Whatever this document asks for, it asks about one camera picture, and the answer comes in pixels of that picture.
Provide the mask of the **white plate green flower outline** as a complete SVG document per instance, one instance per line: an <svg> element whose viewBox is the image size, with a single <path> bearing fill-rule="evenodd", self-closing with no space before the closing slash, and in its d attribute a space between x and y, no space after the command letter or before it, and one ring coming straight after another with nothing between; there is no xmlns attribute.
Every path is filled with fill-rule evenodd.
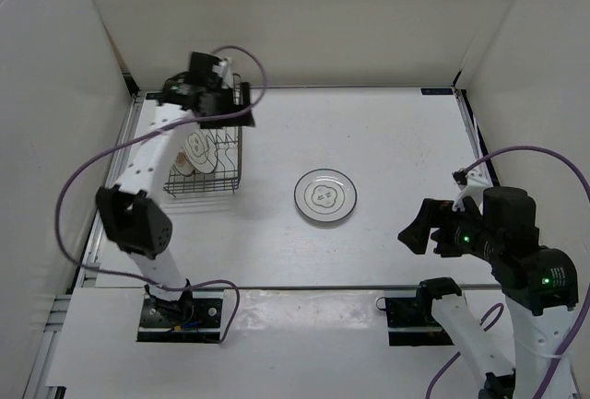
<svg viewBox="0 0 590 399"><path fill-rule="evenodd" d="M295 184L294 204L299 214L315 224L333 225L345 221L355 210L358 191L354 182L334 169L315 169Z"/></svg>

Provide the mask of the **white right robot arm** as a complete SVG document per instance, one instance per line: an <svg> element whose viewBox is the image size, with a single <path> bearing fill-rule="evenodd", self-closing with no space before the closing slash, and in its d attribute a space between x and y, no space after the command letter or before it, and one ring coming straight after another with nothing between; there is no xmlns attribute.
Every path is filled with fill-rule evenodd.
<svg viewBox="0 0 590 399"><path fill-rule="evenodd" d="M430 241L441 257L472 255L488 263L512 320L514 359L507 359L480 327L450 277L419 284L414 313L449 335L478 384L480 398L572 398L571 363L559 354L572 330L578 302L577 271L570 257L539 243L536 203L513 187L491 187L482 202L461 208L426 199L399 240L423 254Z"/></svg>

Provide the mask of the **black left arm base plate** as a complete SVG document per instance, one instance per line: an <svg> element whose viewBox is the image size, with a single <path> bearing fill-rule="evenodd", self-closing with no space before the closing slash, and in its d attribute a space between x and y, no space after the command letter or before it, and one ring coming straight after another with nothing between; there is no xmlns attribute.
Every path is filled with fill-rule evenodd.
<svg viewBox="0 0 590 399"><path fill-rule="evenodd" d="M184 305L165 306L144 296L136 341L165 344L216 344L221 338L223 295L194 292Z"/></svg>

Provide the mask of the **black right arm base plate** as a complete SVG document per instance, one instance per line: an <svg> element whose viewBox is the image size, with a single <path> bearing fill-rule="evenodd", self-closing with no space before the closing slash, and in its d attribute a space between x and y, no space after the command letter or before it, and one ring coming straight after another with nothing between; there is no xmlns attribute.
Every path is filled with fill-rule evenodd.
<svg viewBox="0 0 590 399"><path fill-rule="evenodd" d="M386 316L388 344L393 347L452 346L451 337L433 319L426 319L414 298L380 297L378 311Z"/></svg>

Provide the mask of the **metal rail front bar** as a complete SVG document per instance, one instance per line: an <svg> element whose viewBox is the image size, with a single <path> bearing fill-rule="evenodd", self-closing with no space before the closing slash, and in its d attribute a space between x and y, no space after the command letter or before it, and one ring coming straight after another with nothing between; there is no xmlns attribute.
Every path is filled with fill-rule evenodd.
<svg viewBox="0 0 590 399"><path fill-rule="evenodd" d="M457 285L462 290L493 290L493 289L500 289L500 285L498 284L459 284ZM334 286L238 286L239 290L291 290L291 291L301 291L301 290L415 290L418 288L419 282L416 284L409 284L409 285L334 285ZM90 284L86 284L82 286L83 288L139 288L143 289L143 285L137 287L131 286L114 286L114 287L95 287Z"/></svg>

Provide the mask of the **white plate orange sunburst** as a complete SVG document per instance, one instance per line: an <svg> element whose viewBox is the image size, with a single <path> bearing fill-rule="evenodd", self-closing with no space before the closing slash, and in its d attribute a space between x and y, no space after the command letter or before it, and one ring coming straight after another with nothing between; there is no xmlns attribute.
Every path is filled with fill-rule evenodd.
<svg viewBox="0 0 590 399"><path fill-rule="evenodd" d="M186 157L183 151L179 152L172 164L172 168L182 176L188 177L195 174L195 167Z"/></svg>

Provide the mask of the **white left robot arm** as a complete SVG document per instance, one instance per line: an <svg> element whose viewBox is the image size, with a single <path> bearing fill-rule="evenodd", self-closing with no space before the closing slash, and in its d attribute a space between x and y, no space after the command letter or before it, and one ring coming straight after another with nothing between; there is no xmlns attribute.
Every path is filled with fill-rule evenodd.
<svg viewBox="0 0 590 399"><path fill-rule="evenodd" d="M196 128L252 126L248 83L234 82L231 61L219 50L193 52L186 71L168 78L159 94L148 131L128 167L95 196L109 241L136 264L151 297L162 301L161 314L173 325L190 321L194 304L169 244L172 223L160 207L172 161Z"/></svg>

